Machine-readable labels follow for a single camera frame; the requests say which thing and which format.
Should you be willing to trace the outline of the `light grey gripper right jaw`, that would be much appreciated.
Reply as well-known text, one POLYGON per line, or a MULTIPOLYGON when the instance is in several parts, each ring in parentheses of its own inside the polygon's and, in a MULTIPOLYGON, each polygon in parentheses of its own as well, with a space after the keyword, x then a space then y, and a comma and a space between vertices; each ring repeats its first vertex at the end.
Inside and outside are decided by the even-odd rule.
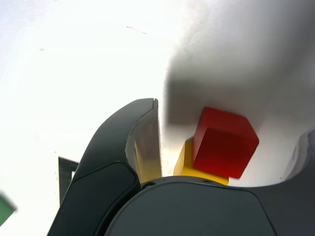
POLYGON ((312 236, 315 233, 315 133, 302 135, 285 181, 230 187, 196 179, 157 182, 110 223, 108 236, 312 236))

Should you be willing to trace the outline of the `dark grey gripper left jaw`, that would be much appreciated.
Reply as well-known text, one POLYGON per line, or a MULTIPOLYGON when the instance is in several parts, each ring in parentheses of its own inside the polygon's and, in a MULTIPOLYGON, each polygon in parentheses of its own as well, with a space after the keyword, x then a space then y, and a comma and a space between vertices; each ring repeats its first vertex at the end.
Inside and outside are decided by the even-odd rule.
POLYGON ((161 176, 158 100, 138 99, 95 132, 48 234, 104 235, 141 184, 161 176))

